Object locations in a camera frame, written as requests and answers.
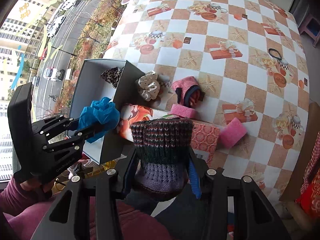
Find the table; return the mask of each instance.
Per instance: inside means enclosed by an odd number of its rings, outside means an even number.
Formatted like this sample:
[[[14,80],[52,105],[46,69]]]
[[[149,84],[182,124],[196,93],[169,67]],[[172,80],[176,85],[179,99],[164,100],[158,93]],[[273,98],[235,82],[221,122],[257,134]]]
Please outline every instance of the table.
[[[172,82],[194,76],[205,92],[197,119],[223,127],[238,117],[248,131],[209,166],[252,176],[278,202],[308,120],[308,69],[292,14],[266,0],[130,0],[104,58],[163,75],[150,106],[167,111],[177,100]]]

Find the blue cloth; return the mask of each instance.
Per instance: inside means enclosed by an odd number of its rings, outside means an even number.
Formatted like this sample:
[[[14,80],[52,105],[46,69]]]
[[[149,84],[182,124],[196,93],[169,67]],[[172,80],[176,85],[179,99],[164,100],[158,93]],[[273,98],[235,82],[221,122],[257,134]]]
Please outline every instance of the blue cloth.
[[[191,158],[189,159],[188,175],[192,192],[196,195],[196,198],[199,199],[201,197],[200,180]]]
[[[87,139],[87,142],[93,143],[104,136],[107,131],[114,129],[117,126],[119,119],[120,113],[115,108],[115,104],[110,102],[110,98],[104,97],[100,101],[92,101],[90,107],[84,107],[80,115],[78,130],[92,125],[97,121],[104,124],[102,132]]]

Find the maroon shirt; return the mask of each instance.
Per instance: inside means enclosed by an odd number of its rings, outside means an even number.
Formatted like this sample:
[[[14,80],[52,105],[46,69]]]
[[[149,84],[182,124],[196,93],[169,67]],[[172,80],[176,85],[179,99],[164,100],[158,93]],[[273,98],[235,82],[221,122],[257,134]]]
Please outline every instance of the maroon shirt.
[[[42,217],[50,208],[54,196],[37,203],[34,191],[25,191],[13,177],[0,194],[0,207],[10,226],[21,240],[30,240]],[[124,240],[172,240],[167,229],[155,218],[134,210],[122,202],[117,203],[119,221]],[[96,239],[95,198],[90,198],[90,239]]]

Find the blue plastic bag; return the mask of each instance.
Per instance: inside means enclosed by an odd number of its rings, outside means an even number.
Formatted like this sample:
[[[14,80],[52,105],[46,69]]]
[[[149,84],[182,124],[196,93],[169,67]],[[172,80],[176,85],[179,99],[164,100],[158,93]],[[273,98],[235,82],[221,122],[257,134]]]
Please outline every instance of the blue plastic bag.
[[[87,142],[93,143],[103,137],[109,130],[114,129],[120,119],[120,113],[115,108],[115,104],[110,102],[110,98],[104,97],[100,101],[92,101],[91,106],[86,106],[82,110],[79,119],[78,130],[85,128],[95,122],[104,124],[102,132],[97,133],[94,137],[87,139]]]

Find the pink sponge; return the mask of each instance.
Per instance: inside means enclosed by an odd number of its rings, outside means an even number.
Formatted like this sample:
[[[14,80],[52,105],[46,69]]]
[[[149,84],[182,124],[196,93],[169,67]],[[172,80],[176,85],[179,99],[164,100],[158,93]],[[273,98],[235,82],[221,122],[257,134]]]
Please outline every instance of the pink sponge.
[[[234,118],[219,135],[219,141],[226,147],[231,148],[247,133],[244,125],[238,118]]]
[[[187,118],[195,118],[197,111],[193,108],[189,108],[182,105],[173,104],[170,113],[180,115]]]

